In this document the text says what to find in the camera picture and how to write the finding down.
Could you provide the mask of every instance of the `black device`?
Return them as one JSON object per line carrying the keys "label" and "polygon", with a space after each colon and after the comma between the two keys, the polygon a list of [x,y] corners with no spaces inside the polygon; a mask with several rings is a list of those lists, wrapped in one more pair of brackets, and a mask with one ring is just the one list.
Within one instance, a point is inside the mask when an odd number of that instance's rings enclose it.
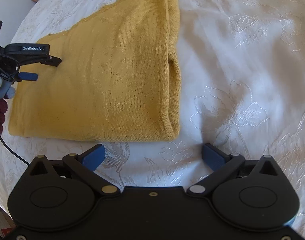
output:
{"label": "black device", "polygon": [[62,160],[35,157],[9,196],[17,228],[4,239],[303,240],[290,228],[299,198],[270,155],[245,160],[205,144],[202,159],[214,172],[186,192],[122,193],[93,172],[104,155],[98,144]]}
{"label": "black device", "polygon": [[37,43],[13,43],[5,48],[0,46],[0,77],[3,79],[0,99],[4,98],[14,82],[37,80],[36,73],[19,72],[20,66],[40,62],[57,67],[61,63],[61,59],[50,56],[49,50],[49,44]]}

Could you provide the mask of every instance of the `white wall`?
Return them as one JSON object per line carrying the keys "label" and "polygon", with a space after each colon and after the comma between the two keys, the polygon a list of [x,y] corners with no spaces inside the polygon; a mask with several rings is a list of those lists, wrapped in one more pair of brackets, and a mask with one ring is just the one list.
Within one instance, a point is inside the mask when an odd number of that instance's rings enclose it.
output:
{"label": "white wall", "polygon": [[0,0],[0,20],[3,22],[0,31],[2,47],[11,42],[19,25],[34,5],[31,0]]}

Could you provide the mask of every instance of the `bed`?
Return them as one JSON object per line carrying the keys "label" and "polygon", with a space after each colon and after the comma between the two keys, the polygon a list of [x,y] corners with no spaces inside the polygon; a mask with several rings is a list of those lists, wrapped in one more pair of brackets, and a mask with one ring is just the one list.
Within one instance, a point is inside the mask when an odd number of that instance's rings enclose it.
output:
{"label": "bed", "polygon": [[[12,42],[36,42],[67,30],[114,1],[40,0]],[[305,237],[305,0],[179,0],[179,6],[179,137],[103,142],[106,159],[95,172],[120,188],[186,188],[211,173],[201,161],[203,142],[246,158],[270,154],[300,196],[293,227]],[[40,154],[61,159],[96,144],[14,137],[7,125],[3,138],[29,162]],[[0,206],[5,210],[25,168],[0,143]]]}

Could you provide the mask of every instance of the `knit fabric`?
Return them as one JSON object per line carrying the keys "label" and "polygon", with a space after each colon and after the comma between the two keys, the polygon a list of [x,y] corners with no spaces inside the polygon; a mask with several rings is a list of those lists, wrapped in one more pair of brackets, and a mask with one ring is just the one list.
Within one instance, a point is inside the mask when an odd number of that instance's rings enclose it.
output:
{"label": "knit fabric", "polygon": [[100,141],[173,140],[179,134],[178,0],[118,0],[50,34],[56,68],[22,66],[9,133]]}

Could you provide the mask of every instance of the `yellow sweater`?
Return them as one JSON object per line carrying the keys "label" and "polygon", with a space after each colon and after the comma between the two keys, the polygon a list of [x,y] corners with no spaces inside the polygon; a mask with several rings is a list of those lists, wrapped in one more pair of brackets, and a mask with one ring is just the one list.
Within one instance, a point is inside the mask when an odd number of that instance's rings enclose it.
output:
{"label": "yellow sweater", "polygon": [[160,141],[179,134],[178,0],[118,0],[50,34],[60,57],[21,71],[9,133],[83,141]]}

